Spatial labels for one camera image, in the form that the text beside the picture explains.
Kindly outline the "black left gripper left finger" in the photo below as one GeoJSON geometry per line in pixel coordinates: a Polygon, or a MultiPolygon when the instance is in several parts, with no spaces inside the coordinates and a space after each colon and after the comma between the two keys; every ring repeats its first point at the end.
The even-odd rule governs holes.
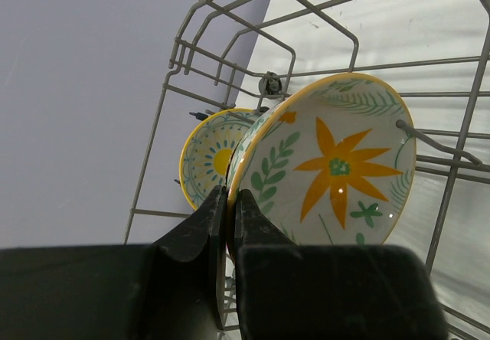
{"type": "Polygon", "coordinates": [[[214,188],[152,244],[1,251],[3,339],[215,339],[224,212],[214,188]]]}

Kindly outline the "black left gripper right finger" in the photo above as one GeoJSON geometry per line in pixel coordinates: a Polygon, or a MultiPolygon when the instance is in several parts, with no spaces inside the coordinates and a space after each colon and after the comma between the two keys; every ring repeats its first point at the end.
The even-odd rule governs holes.
{"type": "Polygon", "coordinates": [[[425,266],[394,245],[300,246],[238,194],[234,255],[244,339],[445,339],[425,266]]]}

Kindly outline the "leaf flower pattern bowl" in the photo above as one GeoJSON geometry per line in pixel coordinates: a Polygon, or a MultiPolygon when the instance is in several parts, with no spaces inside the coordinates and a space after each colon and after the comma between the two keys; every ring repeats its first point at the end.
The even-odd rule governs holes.
{"type": "Polygon", "coordinates": [[[227,214],[240,191],[296,244],[382,244],[413,184],[412,123],[388,83],[367,74],[318,80],[246,131],[227,172],[227,214]]]}

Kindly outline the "blue yellow sun bowl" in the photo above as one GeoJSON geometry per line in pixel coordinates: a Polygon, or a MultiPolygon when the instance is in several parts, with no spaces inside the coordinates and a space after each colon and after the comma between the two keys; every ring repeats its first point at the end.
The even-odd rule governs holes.
{"type": "Polygon", "coordinates": [[[235,148],[259,115],[250,109],[223,110],[202,120],[188,137],[179,161],[179,181],[193,209],[226,180],[235,148]]]}

